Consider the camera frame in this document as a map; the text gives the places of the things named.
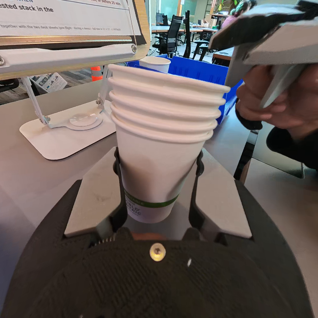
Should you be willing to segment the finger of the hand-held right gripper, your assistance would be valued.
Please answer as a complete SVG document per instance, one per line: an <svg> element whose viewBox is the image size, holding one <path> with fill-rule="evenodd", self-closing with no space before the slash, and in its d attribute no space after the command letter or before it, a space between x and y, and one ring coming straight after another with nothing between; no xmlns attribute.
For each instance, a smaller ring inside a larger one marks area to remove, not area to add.
<svg viewBox="0 0 318 318"><path fill-rule="evenodd" d="M297 65L317 62L317 22L284 23L258 42L234 47L227 73L227 86L234 87L255 65Z"/></svg>
<svg viewBox="0 0 318 318"><path fill-rule="evenodd" d="M285 22L304 19L305 11L298 7L254 7L212 36L210 49L227 49L260 41Z"/></svg>

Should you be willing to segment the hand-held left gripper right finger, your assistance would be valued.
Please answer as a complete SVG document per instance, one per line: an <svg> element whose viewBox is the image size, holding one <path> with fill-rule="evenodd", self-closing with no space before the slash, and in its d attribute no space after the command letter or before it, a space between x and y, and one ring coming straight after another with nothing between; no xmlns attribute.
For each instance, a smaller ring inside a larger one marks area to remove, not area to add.
<svg viewBox="0 0 318 318"><path fill-rule="evenodd" d="M196 177L189 207L189 222L204 240L221 234L250 239L252 232L236 180L206 149L196 160Z"/></svg>

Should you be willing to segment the black office chair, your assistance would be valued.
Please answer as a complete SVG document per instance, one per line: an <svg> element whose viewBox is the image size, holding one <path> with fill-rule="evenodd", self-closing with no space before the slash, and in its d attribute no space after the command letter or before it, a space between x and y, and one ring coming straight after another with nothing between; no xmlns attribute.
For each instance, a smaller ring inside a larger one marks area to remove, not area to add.
<svg viewBox="0 0 318 318"><path fill-rule="evenodd" d="M159 36L159 42L153 44L152 47L157 49L160 54L167 54L169 58L172 58L173 54L177 52L177 38L182 21L182 16L173 15L167 34Z"/></svg>
<svg viewBox="0 0 318 318"><path fill-rule="evenodd" d="M0 81L0 93L16 89L17 87L19 87L19 80L17 78Z"/></svg>
<svg viewBox="0 0 318 318"><path fill-rule="evenodd" d="M193 41L193 38L191 38L192 33L200 33L200 38L194 43L196 44L196 48L193 52L193 57L192 59L194 60L196 55L202 50L201 52L201 57L200 61L203 60L205 54L209 51L209 41L214 33L216 33L216 30L213 30L211 28L203 28L199 30L199 28L190 28L190 11L185 12L185 19L184 19L184 24L185 24L185 44L186 44L186 49L184 52L183 57L184 58L190 58L191 54L191 43Z"/></svg>

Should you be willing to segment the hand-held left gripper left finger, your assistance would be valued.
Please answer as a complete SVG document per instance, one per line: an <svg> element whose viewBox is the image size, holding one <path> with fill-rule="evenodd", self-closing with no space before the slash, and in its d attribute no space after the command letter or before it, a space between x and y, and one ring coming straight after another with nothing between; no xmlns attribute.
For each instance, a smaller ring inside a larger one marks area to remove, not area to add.
<svg viewBox="0 0 318 318"><path fill-rule="evenodd" d="M108 239L127 220L118 147L113 147L82 178L64 235L96 233Z"/></svg>

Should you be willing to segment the printed photo leaflet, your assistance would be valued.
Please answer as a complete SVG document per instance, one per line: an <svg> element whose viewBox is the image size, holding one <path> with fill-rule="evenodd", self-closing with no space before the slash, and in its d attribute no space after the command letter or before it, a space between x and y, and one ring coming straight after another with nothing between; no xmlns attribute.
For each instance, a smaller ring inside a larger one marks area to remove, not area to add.
<svg viewBox="0 0 318 318"><path fill-rule="evenodd" d="M57 72L29 76L31 83L42 93L52 93L64 89L67 81Z"/></svg>

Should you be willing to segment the wooden white document stand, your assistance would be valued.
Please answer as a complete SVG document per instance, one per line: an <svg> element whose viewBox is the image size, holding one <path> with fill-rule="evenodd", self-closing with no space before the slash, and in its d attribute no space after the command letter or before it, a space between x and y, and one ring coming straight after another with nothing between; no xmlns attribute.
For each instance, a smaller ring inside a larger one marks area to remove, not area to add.
<svg viewBox="0 0 318 318"><path fill-rule="evenodd" d="M44 115L29 76L108 66L139 60L150 47L145 1L133 1L141 35L132 36L1 36L1 80L21 78L37 119L19 131L48 160L69 157L116 132L110 120L104 73L96 101L79 102L66 110Z"/></svg>

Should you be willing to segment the blue plastic bin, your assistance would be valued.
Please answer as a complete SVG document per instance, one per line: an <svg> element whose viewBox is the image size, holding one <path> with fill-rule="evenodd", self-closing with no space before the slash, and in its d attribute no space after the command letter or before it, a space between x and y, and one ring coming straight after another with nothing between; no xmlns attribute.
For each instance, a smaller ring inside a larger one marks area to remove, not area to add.
<svg viewBox="0 0 318 318"><path fill-rule="evenodd" d="M214 84L224 85L225 78L228 73L227 66L210 64L204 61L191 60L188 58L177 57L169 58L167 54L161 54L158 57L166 58L170 61L169 74L193 78L201 81L211 82ZM240 80L236 86L224 94L225 104L219 107L221 115L217 118L217 123L220 125L226 115L233 107L236 99L236 90L242 85L243 80Z"/></svg>

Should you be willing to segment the person's right hand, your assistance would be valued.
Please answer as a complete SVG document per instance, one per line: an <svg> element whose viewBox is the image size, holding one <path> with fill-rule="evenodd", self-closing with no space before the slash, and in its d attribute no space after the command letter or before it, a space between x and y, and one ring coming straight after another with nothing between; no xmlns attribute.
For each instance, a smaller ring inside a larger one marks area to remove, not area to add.
<svg viewBox="0 0 318 318"><path fill-rule="evenodd" d="M268 107L260 102L272 81L271 66L255 66L243 78L237 90L236 110L249 121L265 121L286 129L294 140L301 140L317 130L318 65L309 65L292 85Z"/></svg>

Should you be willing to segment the printed instruction sheet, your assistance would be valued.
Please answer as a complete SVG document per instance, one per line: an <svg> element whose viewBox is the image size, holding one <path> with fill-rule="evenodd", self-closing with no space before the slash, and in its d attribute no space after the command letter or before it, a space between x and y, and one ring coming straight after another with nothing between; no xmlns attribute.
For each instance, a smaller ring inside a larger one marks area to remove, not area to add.
<svg viewBox="0 0 318 318"><path fill-rule="evenodd" d="M133 1L1 0L1 36L141 35Z"/></svg>

